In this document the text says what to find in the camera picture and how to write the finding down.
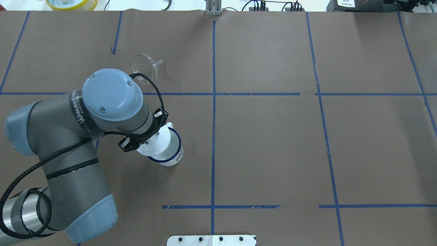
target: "blue cap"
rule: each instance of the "blue cap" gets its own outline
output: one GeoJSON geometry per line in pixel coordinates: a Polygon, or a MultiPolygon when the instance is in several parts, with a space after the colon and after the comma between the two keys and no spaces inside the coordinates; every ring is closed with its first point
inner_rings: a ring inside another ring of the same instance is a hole
{"type": "Polygon", "coordinates": [[[126,73],[105,68],[95,72],[82,87],[87,109],[107,121],[132,118],[142,107],[142,91],[126,73]]]}
{"type": "Polygon", "coordinates": [[[102,235],[118,219],[114,196],[108,195],[75,219],[65,233],[71,242],[85,242],[102,235]]]}
{"type": "Polygon", "coordinates": [[[6,137],[14,145],[14,149],[23,155],[36,155],[30,148],[27,139],[27,121],[30,112],[38,102],[40,101],[36,101],[13,111],[7,116],[4,122],[6,137]]]}

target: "metal bracket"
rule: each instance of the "metal bracket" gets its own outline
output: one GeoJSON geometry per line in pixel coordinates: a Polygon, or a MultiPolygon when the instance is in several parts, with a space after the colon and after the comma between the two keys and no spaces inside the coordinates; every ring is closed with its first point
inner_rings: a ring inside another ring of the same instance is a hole
{"type": "Polygon", "coordinates": [[[190,235],[171,236],[167,246],[256,246],[255,235],[190,235]]]}
{"type": "Polygon", "coordinates": [[[206,15],[222,15],[222,0],[206,0],[206,15]]]}

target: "white label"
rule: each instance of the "white label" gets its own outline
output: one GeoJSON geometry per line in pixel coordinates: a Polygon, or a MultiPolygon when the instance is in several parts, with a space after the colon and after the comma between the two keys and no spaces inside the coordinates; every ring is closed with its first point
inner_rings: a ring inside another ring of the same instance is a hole
{"type": "Polygon", "coordinates": [[[338,6],[355,8],[355,0],[337,0],[338,6]]]}

